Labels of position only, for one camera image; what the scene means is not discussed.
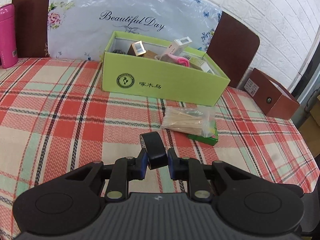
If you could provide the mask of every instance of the plaid tablecloth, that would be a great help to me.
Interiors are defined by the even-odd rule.
[[[104,163],[137,156],[139,134],[158,131],[178,156],[211,164],[223,160],[272,182],[312,192],[319,169],[291,121],[265,117],[245,92],[227,88],[216,106],[219,142],[213,147],[184,134],[160,130],[167,106],[193,104],[103,92],[102,65],[50,58],[20,59],[0,69],[0,235],[19,229],[14,199],[93,160]],[[181,192],[168,168],[147,171],[130,191]]]

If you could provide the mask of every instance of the black tape roll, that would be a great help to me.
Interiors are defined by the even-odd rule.
[[[148,132],[140,135],[141,148],[145,148],[150,170],[168,165],[168,157],[158,132]]]

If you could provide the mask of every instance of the round logo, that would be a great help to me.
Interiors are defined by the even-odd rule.
[[[134,77],[128,73],[121,74],[117,77],[117,84],[121,88],[129,88],[134,84]]]

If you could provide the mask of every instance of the pink flower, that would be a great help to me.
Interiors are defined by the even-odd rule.
[[[48,23],[49,25],[59,25],[61,22],[60,15],[58,13],[49,12],[48,13]]]

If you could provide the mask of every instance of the brown chair back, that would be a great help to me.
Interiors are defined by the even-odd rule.
[[[47,57],[49,0],[12,0],[18,57]]]
[[[232,16],[223,12],[207,54],[230,78],[236,88],[260,45],[258,35]]]

